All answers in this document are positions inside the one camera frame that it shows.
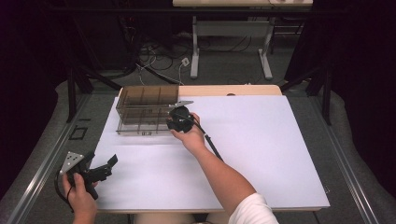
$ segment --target black object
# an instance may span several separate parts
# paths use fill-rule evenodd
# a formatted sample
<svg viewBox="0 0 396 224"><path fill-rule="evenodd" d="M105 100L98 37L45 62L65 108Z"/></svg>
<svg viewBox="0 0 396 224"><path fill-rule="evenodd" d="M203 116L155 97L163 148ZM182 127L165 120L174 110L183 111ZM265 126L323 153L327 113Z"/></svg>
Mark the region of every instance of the black object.
<svg viewBox="0 0 396 224"><path fill-rule="evenodd" d="M70 184L74 187L74 173L79 173L84 178L85 190L91 194L91 196L96 200L98 194L94 189L92 183L97 181L104 181L108 176L111 175L112 167L117 163L117 156L114 155L110 160L108 160L106 165L97 167L95 169L89 169L88 163L93 159L95 154L91 151L89 152L82 161L77 163L73 168L67 171L67 179Z"/></svg>
<svg viewBox="0 0 396 224"><path fill-rule="evenodd" d="M180 106L169 112L170 118L166 120L168 129L174 129L177 132L183 131L187 133L191 130L193 123L193 117L190 114L189 109L186 106Z"/></svg>

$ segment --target white shirt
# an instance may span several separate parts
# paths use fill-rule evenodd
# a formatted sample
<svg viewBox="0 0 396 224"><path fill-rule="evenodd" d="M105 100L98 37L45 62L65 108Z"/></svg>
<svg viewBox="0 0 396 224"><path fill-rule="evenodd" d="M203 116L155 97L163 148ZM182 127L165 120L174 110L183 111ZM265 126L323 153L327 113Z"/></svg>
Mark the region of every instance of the white shirt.
<svg viewBox="0 0 396 224"><path fill-rule="evenodd" d="M264 197L254 193L246 197L230 217L229 224L278 224Z"/></svg>

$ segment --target table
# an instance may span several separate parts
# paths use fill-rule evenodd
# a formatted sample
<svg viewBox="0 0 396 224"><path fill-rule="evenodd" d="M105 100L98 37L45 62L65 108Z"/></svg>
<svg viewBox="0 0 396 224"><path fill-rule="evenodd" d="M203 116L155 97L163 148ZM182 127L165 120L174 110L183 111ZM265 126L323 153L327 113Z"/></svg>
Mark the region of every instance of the table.
<svg viewBox="0 0 396 224"><path fill-rule="evenodd" d="M174 7L292 7L309 9L313 0L173 0ZM273 78L267 59L267 51L273 35L275 18L268 21L198 21L192 17L192 60L191 78L198 78L198 36L254 36L264 37L259 49L262 71L266 79Z"/></svg>
<svg viewBox="0 0 396 224"><path fill-rule="evenodd" d="M194 101L188 109L201 117L224 161L275 211L330 206L290 105L277 86L181 86L179 93L181 100ZM113 105L92 160L97 167L114 154L119 158L113 175L96 188L100 212L223 211L198 162L176 138L118 135L118 122Z"/></svg>

